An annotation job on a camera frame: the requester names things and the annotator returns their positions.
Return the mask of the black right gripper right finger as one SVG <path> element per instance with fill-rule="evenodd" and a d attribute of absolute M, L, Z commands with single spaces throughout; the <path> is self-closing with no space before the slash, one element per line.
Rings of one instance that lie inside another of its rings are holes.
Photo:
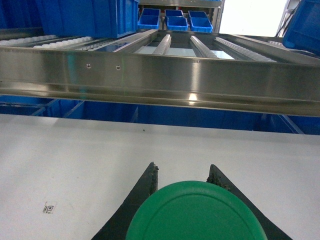
<path fill-rule="evenodd" d="M 210 165 L 207 183 L 219 186 L 239 198 L 255 215 L 262 226 L 268 240 L 291 240 L 284 231 L 269 220 L 214 164 Z"/>

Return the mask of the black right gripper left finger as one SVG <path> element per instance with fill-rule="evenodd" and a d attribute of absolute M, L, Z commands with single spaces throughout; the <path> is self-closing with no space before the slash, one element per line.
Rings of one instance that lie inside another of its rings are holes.
<path fill-rule="evenodd" d="M 151 162 L 123 203 L 94 235 L 94 240 L 124 240 L 130 223 L 139 207 L 158 190 L 159 168 Z"/>

